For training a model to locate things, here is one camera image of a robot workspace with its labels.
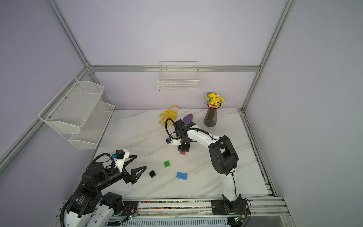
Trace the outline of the black lego brick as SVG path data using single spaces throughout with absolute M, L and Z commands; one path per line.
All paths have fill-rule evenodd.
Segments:
M 151 178 L 154 178 L 156 176 L 156 173 L 155 173 L 154 170 L 152 170 L 152 171 L 149 172 L 149 175 L 150 175 Z

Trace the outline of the green lego brick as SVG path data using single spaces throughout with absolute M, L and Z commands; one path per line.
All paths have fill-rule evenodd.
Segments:
M 165 161 L 165 162 L 164 162 L 164 167 L 165 167 L 165 168 L 170 167 L 170 162 L 169 162 L 169 161 Z

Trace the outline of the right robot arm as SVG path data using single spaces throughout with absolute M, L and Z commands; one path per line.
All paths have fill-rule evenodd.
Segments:
M 251 204 L 247 198 L 237 194 L 235 174 L 239 157 L 229 137 L 218 137 L 199 128 L 194 122 L 186 124 L 183 120 L 174 121 L 167 118 L 165 123 L 171 122 L 175 128 L 175 136 L 166 128 L 168 137 L 166 142 L 178 145 L 178 151 L 187 153 L 191 143 L 196 142 L 205 147 L 210 156 L 213 168 L 221 175 L 223 194 L 222 199 L 211 200 L 214 215 L 243 215 L 251 214 Z

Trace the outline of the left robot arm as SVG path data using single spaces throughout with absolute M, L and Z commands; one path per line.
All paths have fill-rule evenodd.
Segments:
M 136 159 L 126 149 L 114 154 L 102 153 L 87 166 L 80 184 L 60 211 L 62 227 L 107 227 L 111 217 L 122 217 L 122 226 L 137 215 L 137 201 L 123 201 L 119 194 L 102 191 L 123 180 L 135 184 L 146 170 L 146 166 L 126 170 L 126 166 Z

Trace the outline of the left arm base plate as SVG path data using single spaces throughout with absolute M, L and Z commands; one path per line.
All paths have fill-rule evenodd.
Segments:
M 132 214 L 136 213 L 138 210 L 138 201 L 123 201 L 123 208 L 119 216 L 131 216 Z

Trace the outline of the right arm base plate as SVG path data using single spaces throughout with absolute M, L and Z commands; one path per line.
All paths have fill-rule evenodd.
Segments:
M 211 209 L 213 215 L 249 215 L 250 208 L 246 200 L 212 200 Z

